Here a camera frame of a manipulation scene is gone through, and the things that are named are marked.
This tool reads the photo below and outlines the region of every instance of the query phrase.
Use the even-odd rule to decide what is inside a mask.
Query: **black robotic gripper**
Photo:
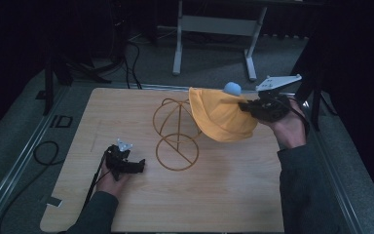
[[[105,164],[118,181],[120,174],[139,174],[144,171],[145,159],[138,163],[129,162],[130,151],[120,151],[117,145],[111,145],[105,150]]]
[[[270,123],[280,120],[290,111],[290,101],[285,95],[260,92],[259,97],[247,103],[239,103],[241,111],[250,112],[252,117]]]

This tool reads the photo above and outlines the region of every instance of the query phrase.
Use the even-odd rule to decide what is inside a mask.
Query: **human hand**
[[[290,105],[302,116],[305,116],[294,99],[290,100]],[[300,117],[292,111],[274,123],[262,120],[259,120],[259,123],[269,126],[278,142],[286,148],[294,148],[306,144],[305,126]]]
[[[115,180],[104,160],[101,167],[101,179],[96,184],[96,191],[107,192],[118,199],[130,177],[130,174],[121,174],[120,179],[118,181]]]

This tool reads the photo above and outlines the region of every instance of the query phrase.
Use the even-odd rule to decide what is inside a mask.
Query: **metal frame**
[[[253,52],[256,46],[263,20],[266,16],[267,7],[262,7],[258,20],[245,19],[220,19],[208,17],[195,17],[183,15],[183,1],[178,1],[178,21],[177,21],[177,46],[175,48],[173,75],[179,75],[181,70],[182,57],[182,32],[196,31],[206,33],[230,34],[239,36],[251,36],[251,43],[248,49],[244,50],[245,64],[247,66],[248,79],[257,79],[253,62]]]

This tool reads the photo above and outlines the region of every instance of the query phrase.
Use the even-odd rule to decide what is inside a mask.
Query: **copper wire frame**
[[[177,105],[175,106],[175,108],[173,108],[171,110],[171,112],[168,114],[167,118],[165,119],[165,121],[163,122],[161,128],[159,129],[157,127],[157,124],[156,124],[156,115],[157,113],[159,112],[160,109],[162,109],[164,106],[168,105],[168,104],[171,104],[171,103],[177,103]],[[182,101],[179,101],[179,100],[175,100],[175,99],[172,99],[172,98],[165,98],[163,101],[162,101],[162,105],[157,108],[157,110],[154,112],[154,115],[153,115],[153,126],[154,126],[154,129],[155,131],[157,132],[158,135],[160,135],[160,137],[162,137],[162,139],[158,142],[157,144],[157,147],[156,147],[156,157],[157,157],[157,160],[159,161],[159,163],[165,167],[166,169],[168,170],[171,170],[171,171],[184,171],[184,170],[187,170],[189,168],[191,168],[196,162],[197,160],[199,159],[199,154],[200,154],[200,150],[199,150],[199,146],[197,145],[196,143],[196,138],[200,136],[200,134],[202,133],[202,131],[200,130],[200,128],[198,127],[197,123],[195,122],[196,124],[196,127],[197,127],[197,134],[195,136],[187,136],[185,134],[182,134],[181,133],[181,110],[184,109],[191,117],[191,119],[194,121],[194,118],[193,118],[193,115],[190,113],[190,111],[185,107],[185,104],[190,104],[190,101],[188,99],[186,100],[182,100]],[[168,121],[169,117],[178,109],[178,124],[177,124],[177,133],[175,134],[169,134],[169,135],[166,135],[164,136],[163,135],[163,128],[164,126],[166,125],[166,122]],[[176,140],[174,139],[171,139],[170,137],[173,137],[173,136],[177,136]],[[187,139],[186,140],[180,140],[180,137],[186,137]],[[173,148],[182,158],[184,158],[188,163],[190,163],[189,166],[187,167],[184,167],[184,168],[181,168],[181,169],[175,169],[175,168],[171,168],[169,166],[167,166],[161,159],[160,159],[160,156],[159,156],[159,147],[160,147],[160,144],[165,141],[171,148]],[[194,160],[189,160],[186,156],[184,156],[180,150],[179,150],[179,144],[180,143],[186,143],[186,142],[190,142],[192,141],[195,145],[196,145],[196,149],[197,149],[197,154],[196,154],[196,158]]]

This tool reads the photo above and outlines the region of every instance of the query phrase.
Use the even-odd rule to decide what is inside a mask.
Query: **blue ball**
[[[224,86],[223,92],[239,97],[242,94],[242,87],[234,82],[229,82],[226,84],[226,86]]]

